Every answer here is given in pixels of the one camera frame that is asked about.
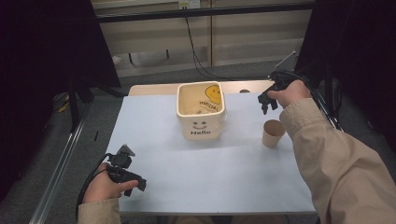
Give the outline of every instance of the cable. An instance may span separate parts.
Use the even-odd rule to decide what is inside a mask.
[[[285,215],[286,220],[288,221],[288,224],[290,224],[290,219],[288,215]]]
[[[340,108],[343,104],[343,89],[341,86],[338,86],[335,90],[335,109],[334,109],[334,113],[335,113],[335,118],[338,120],[338,122],[340,122]]]
[[[84,195],[85,195],[85,191],[87,191],[88,186],[91,184],[91,182],[95,179],[95,177],[102,173],[104,170],[100,171],[99,173],[95,174],[95,172],[97,171],[98,167],[100,166],[100,164],[102,164],[103,160],[107,157],[107,156],[111,156],[110,153],[105,154],[101,160],[99,160],[99,162],[96,163],[94,169],[90,172],[90,174],[88,175],[87,179],[85,180],[84,184],[82,185],[81,191],[79,192],[78,195],[78,199],[77,199],[77,204],[76,204],[76,220],[78,220],[78,206],[80,204],[82,204],[82,200],[84,199]]]
[[[293,74],[292,72],[288,72],[288,71],[274,71],[274,72],[271,74],[271,77],[272,77],[274,74],[276,74],[276,73],[279,73],[279,74],[282,74],[282,75],[291,76],[291,77],[293,77],[293,78],[297,78],[297,79],[301,80],[301,81],[305,84],[305,86],[309,89],[309,91],[311,92],[312,99],[314,100],[314,102],[315,102],[315,104],[318,106],[318,108],[325,114],[325,116],[326,116],[327,120],[330,122],[330,124],[331,124],[335,129],[338,129],[338,130],[342,131],[342,128],[341,128],[341,126],[339,125],[337,119],[334,118],[332,115],[330,115],[329,112],[327,111],[328,108],[326,108],[326,105],[323,105],[323,104],[320,102],[320,100],[323,101],[323,98],[321,97],[320,94],[317,95],[317,92],[313,90],[313,88],[311,87],[311,85],[310,85],[310,83],[309,83],[309,80],[308,80],[306,77],[299,77],[299,76]]]
[[[202,66],[201,62],[200,62],[199,59],[198,59],[197,54],[195,53],[195,48],[194,48],[194,44],[193,44],[193,41],[192,41],[192,35],[191,35],[191,29],[190,29],[189,20],[188,20],[187,17],[185,17],[184,19],[186,20],[187,29],[188,29],[188,32],[189,32],[189,39],[190,39],[191,48],[192,48],[192,58],[194,59],[194,65],[195,65],[195,68],[197,69],[198,73],[199,73],[201,76],[207,77],[207,78],[221,78],[221,79],[226,79],[226,80],[232,81],[232,80],[229,79],[228,77],[220,77],[220,76],[211,74],[209,71],[207,71],[207,70]],[[199,68],[198,68],[198,66],[197,66],[197,62],[198,62],[198,64],[201,66],[201,68],[207,73],[207,75],[201,73],[201,71],[199,70]]]

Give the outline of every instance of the plastic container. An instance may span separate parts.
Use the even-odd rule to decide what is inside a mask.
[[[219,138],[226,120],[220,83],[207,81],[180,85],[177,88],[177,116],[186,139]]]

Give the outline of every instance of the white tabletop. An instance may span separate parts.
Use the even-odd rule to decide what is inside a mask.
[[[226,93],[226,128],[218,140],[183,138],[176,96],[125,97],[107,152],[127,144],[128,169],[147,179],[144,192],[122,196],[120,212],[152,215],[315,213],[291,140],[262,145],[262,125],[281,112],[261,111],[258,93]]]

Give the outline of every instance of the hand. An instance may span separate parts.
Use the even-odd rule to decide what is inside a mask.
[[[103,171],[109,164],[102,163],[98,171]],[[98,174],[95,179],[88,186],[85,192],[83,203],[93,203],[107,199],[119,198],[121,193],[125,190],[132,189],[138,185],[137,180],[130,180],[124,183],[114,183],[106,171]]]
[[[299,100],[311,98],[311,92],[301,80],[295,80],[283,91],[268,91],[268,97],[275,99],[285,108]]]

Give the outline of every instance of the beige sleeve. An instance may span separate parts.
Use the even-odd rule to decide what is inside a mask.
[[[322,224],[395,223],[396,187],[378,154],[334,129],[312,99],[280,115]]]
[[[120,224],[119,199],[84,203],[78,207],[78,224]]]

